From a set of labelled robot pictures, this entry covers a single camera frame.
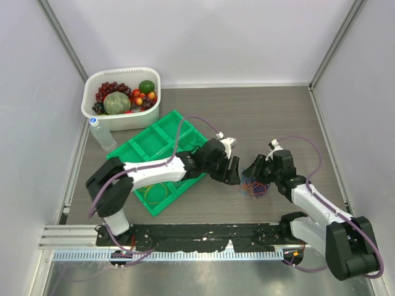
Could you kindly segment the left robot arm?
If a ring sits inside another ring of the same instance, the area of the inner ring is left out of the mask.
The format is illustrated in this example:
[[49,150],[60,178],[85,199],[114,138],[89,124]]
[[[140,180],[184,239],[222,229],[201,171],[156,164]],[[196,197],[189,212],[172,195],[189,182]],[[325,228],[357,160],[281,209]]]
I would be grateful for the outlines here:
[[110,239],[119,246],[131,240],[131,224],[123,206],[131,192],[166,182],[179,182],[209,175],[227,185],[239,185],[239,157],[232,156],[235,138],[211,139],[196,151],[183,151],[171,157],[144,163],[108,159],[86,182],[93,200],[89,216],[103,219]]

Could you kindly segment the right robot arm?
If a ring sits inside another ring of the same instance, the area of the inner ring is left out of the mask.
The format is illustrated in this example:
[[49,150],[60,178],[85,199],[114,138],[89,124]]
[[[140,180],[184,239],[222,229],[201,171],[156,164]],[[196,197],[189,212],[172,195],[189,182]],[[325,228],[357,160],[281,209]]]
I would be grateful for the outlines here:
[[261,184],[275,184],[281,195],[306,212],[279,227],[283,242],[300,239],[309,244],[325,257],[328,269],[340,281],[383,275],[384,263],[371,222],[341,210],[316,190],[309,177],[298,175],[290,151],[258,155],[243,176]]

